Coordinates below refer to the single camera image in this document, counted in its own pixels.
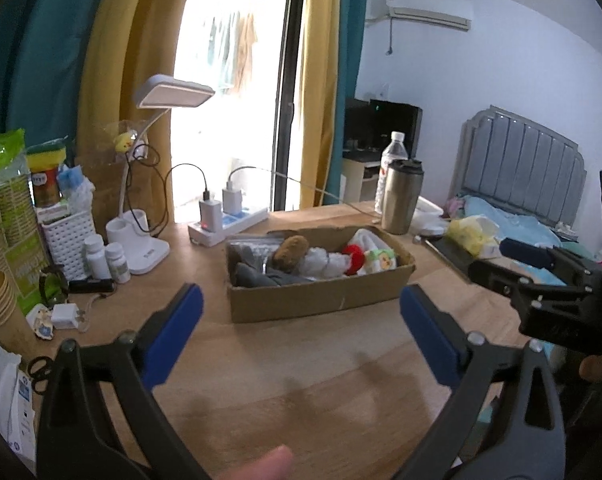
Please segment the person hand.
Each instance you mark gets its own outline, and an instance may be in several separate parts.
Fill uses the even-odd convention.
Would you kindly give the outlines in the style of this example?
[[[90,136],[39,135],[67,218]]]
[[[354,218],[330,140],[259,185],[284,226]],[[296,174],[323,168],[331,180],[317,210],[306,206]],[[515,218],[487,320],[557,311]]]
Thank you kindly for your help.
[[[280,445],[249,464],[224,471],[219,480],[284,480],[292,471],[294,459],[292,450]]]

